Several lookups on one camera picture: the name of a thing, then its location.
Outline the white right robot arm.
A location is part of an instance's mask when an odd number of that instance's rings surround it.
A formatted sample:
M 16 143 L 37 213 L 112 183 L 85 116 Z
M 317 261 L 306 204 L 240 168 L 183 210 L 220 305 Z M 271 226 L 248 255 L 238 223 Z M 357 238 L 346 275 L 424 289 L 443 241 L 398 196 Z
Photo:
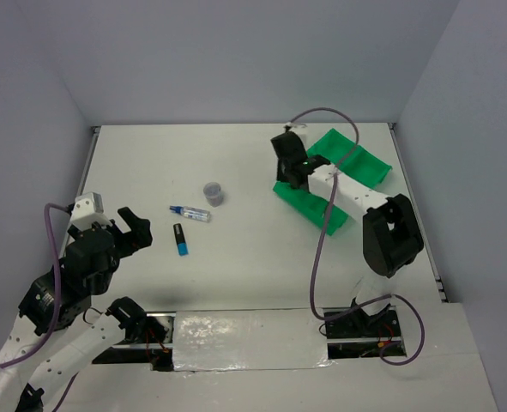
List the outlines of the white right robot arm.
M 271 139 L 278 159 L 277 180 L 295 191 L 308 192 L 328 201 L 311 271 L 309 301 L 315 318 L 330 322 L 352 314 L 352 327 L 361 336 L 370 336 L 382 323 L 383 312 L 397 294 L 388 292 L 387 281 L 424 249 L 424 240 L 411 201 L 404 195 L 390 197 L 363 185 L 341 170 L 355 156 L 359 143 L 334 162 L 326 156 L 309 156 L 299 135 L 287 128 Z M 334 208 L 339 208 L 362 226 L 362 252 L 374 275 L 360 283 L 359 293 L 344 312 L 324 317 L 317 311 L 315 286 L 323 242 Z

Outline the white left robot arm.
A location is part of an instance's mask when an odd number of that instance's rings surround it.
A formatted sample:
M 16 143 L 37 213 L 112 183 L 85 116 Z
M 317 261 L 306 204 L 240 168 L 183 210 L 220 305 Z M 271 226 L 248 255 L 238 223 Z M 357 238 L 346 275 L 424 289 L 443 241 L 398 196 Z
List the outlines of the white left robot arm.
M 58 351 L 68 328 L 104 294 L 122 259 L 153 243 L 151 223 L 130 208 L 118 210 L 128 226 L 78 204 L 70 216 L 70 243 L 54 253 L 51 269 L 33 281 L 20 305 L 12 331 L 0 349 L 0 411 L 41 411 L 62 387 L 112 345 L 137 342 L 150 325 L 131 298 L 114 300 L 81 335 Z

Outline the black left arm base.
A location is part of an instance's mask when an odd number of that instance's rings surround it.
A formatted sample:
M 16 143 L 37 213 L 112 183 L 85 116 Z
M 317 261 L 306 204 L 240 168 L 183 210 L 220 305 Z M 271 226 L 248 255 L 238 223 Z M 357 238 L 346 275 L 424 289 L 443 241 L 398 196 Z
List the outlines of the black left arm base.
M 123 337 L 100 353 L 94 365 L 147 364 L 156 372 L 172 372 L 174 313 L 146 313 L 129 297 L 116 299 L 106 309 L 123 326 Z

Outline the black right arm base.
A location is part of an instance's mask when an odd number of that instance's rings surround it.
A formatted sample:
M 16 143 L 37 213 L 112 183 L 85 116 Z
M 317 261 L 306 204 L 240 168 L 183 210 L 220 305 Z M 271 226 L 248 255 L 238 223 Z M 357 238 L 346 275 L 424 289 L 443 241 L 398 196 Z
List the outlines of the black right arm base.
M 330 360 L 378 358 L 380 350 L 387 346 L 386 357 L 401 361 L 407 356 L 397 312 L 391 305 L 374 316 L 358 310 L 321 323 L 318 331 L 326 338 Z

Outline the blue-capped black highlighter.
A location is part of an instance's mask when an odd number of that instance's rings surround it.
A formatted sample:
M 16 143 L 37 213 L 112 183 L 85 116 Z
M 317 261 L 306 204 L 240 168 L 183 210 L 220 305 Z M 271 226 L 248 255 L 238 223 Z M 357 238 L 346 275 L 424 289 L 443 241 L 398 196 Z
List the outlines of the blue-capped black highlighter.
M 172 226 L 172 228 L 178 250 L 178 255 L 180 257 L 187 256 L 189 252 L 182 225 L 180 223 L 176 223 Z

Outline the clear blue-capped spray bottle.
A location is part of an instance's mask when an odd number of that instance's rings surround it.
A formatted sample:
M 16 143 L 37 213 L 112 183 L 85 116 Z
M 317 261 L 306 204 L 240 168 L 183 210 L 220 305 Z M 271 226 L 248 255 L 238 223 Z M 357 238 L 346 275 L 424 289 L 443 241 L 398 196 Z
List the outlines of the clear blue-capped spray bottle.
M 171 205 L 169 207 L 169 210 L 174 214 L 183 216 L 183 218 L 191 219 L 194 221 L 210 222 L 211 220 L 210 212 L 204 209 Z

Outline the clear jar of paper clips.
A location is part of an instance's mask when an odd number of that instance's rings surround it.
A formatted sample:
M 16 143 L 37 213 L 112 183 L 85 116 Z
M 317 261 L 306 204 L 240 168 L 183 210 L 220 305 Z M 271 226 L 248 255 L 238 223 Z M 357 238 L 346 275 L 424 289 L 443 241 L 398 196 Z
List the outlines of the clear jar of paper clips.
M 224 202 L 224 193 L 219 183 L 209 182 L 202 191 L 210 206 L 218 207 Z

